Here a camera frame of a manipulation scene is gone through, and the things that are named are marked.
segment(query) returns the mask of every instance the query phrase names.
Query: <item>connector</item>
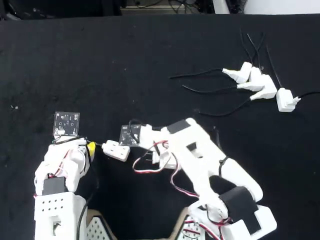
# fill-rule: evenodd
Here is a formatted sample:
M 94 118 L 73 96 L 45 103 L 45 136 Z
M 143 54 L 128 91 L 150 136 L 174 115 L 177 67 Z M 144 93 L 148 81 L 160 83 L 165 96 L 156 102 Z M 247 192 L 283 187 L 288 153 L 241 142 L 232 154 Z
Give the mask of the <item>connector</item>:
M 260 91 L 265 86 L 265 83 L 262 78 L 262 74 L 259 68 L 253 66 L 251 68 L 251 73 L 249 81 L 245 83 L 238 84 L 237 89 L 247 89 L 253 92 Z
M 224 74 L 227 74 L 230 78 L 235 80 L 238 84 L 243 84 L 246 81 L 248 81 L 251 68 L 252 68 L 252 64 L 245 61 L 239 71 L 223 68 L 222 72 Z
M 277 88 L 274 81 L 267 74 L 262 74 L 263 88 L 258 91 L 256 94 L 250 97 L 250 100 L 256 99 L 273 99 L 277 93 Z
M 102 144 L 101 148 L 105 155 L 122 162 L 127 161 L 130 153 L 130 147 L 119 146 L 119 143 L 117 141 L 108 140 L 106 141 L 106 143 Z
M 296 109 L 297 103 L 301 100 L 299 97 L 293 97 L 291 90 L 280 88 L 276 93 L 276 103 L 279 112 L 290 113 Z

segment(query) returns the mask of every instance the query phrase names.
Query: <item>black fabric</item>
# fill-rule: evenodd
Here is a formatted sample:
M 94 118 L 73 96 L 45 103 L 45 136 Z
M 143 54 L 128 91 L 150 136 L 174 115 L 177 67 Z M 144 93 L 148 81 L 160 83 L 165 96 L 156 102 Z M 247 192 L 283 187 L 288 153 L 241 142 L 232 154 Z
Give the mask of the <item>black fabric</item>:
M 277 220 L 277 230 L 264 239 L 316 239 L 320 97 L 304 98 L 292 113 L 278 112 L 273 99 L 210 118 L 194 110 L 225 112 L 252 93 L 199 95 L 181 87 L 185 82 L 199 89 L 231 84 L 219 76 L 168 79 L 209 68 L 240 68 L 247 60 L 240 28 L 253 41 L 266 33 L 281 82 L 295 96 L 320 89 L 319 15 L 0 22 L 1 238 L 33 238 L 34 172 L 52 141 L 55 111 L 70 111 L 81 114 L 79 134 L 98 143 L 119 139 L 121 125 L 133 118 L 167 126 L 194 117 L 209 134 L 215 126 L 226 155 L 260 184 L 260 203 Z M 261 63 L 271 73 L 264 48 Z M 172 170 L 135 174 L 132 163 L 143 152 L 134 148 L 128 161 L 121 162 L 97 149 L 93 161 L 100 189 L 89 207 L 104 215 L 121 240 L 168 237 L 183 207 L 195 200 L 170 185 Z M 182 172 L 175 182 L 192 190 Z M 78 193 L 87 198 L 94 186 L 89 171 Z

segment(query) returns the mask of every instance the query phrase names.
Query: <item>circuit board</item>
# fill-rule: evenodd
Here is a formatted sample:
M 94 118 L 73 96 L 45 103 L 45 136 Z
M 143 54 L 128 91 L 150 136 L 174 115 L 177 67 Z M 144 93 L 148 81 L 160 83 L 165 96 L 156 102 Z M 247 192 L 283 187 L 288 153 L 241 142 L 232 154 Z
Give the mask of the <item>circuit board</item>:
M 132 124 L 131 125 L 131 132 L 132 134 L 139 139 L 140 137 L 140 124 Z M 120 132 L 120 139 L 119 139 L 119 146 L 128 146 L 128 147 L 137 147 L 139 144 L 136 140 L 134 140 L 131 136 L 129 131 L 129 125 L 122 125 L 121 132 Z
M 56 111 L 54 115 L 53 135 L 78 136 L 79 112 Z

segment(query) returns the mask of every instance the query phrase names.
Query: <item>perforated white panel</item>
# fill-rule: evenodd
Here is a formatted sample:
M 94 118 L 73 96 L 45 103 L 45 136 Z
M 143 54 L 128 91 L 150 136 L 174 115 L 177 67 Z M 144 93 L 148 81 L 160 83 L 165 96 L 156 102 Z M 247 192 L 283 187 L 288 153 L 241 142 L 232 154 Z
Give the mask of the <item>perforated white panel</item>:
M 192 218 L 188 216 L 184 221 L 190 221 Z M 199 227 L 197 223 L 185 223 L 176 240 L 205 240 L 206 233 L 202 227 Z
M 93 217 L 86 228 L 87 240 L 111 240 L 99 217 Z

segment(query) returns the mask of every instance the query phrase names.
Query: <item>white wire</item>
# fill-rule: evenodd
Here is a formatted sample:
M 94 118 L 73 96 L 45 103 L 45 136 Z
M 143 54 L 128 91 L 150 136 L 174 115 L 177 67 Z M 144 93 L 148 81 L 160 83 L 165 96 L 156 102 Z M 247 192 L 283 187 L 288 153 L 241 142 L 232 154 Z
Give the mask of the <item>white wire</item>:
M 137 169 L 135 169 L 135 166 L 141 160 L 141 158 L 143 158 L 147 154 L 147 152 L 150 151 L 150 149 L 152 149 L 153 147 L 155 147 L 158 144 L 164 144 L 166 142 L 167 142 L 167 140 L 158 141 L 158 142 L 154 143 L 151 147 L 149 147 L 148 150 L 145 152 L 145 154 L 143 156 L 137 158 L 133 162 L 133 164 L 132 164 L 133 171 L 135 171 L 138 174 L 156 174 L 156 173 L 161 172 L 165 168 L 165 166 L 168 164 L 168 162 L 170 161 L 172 155 L 170 155 L 169 159 L 166 161 L 166 163 L 163 165 L 163 167 L 160 167 L 160 168 L 158 168 L 156 170 L 152 170 L 152 169 L 137 170 Z
M 140 159 L 141 159 L 141 157 L 139 157 L 137 160 L 135 160 L 134 163 L 133 163 L 133 165 L 132 165 L 132 169 L 133 169 L 136 173 L 138 173 L 138 174 L 156 174 L 156 173 L 160 173 L 160 172 L 165 168 L 165 166 L 168 164 L 168 162 L 169 162 L 170 159 L 171 159 L 171 155 L 170 155 L 170 157 L 168 158 L 168 160 L 166 161 L 166 163 L 165 163 L 162 167 L 160 167 L 160 168 L 158 168 L 158 169 L 156 169 L 156 170 L 152 170 L 152 169 L 136 170 L 136 169 L 135 169 L 135 165 L 137 164 L 137 162 L 138 162 Z
M 190 192 L 190 191 L 187 191 L 181 187 L 178 187 L 177 185 L 175 185 L 174 183 L 174 177 L 175 175 L 179 172 L 180 170 L 180 164 L 176 158 L 176 156 L 174 154 L 172 154 L 174 159 L 175 159 L 175 162 L 176 162 L 176 168 L 175 168 L 175 171 L 173 172 L 173 174 L 171 175 L 171 178 L 170 178 L 170 183 L 174 186 L 175 189 L 177 189 L 179 192 L 181 193 L 184 193 L 190 197 L 195 197 L 195 198 L 199 198 L 199 196 L 196 194 L 196 193 L 193 193 L 193 192 Z

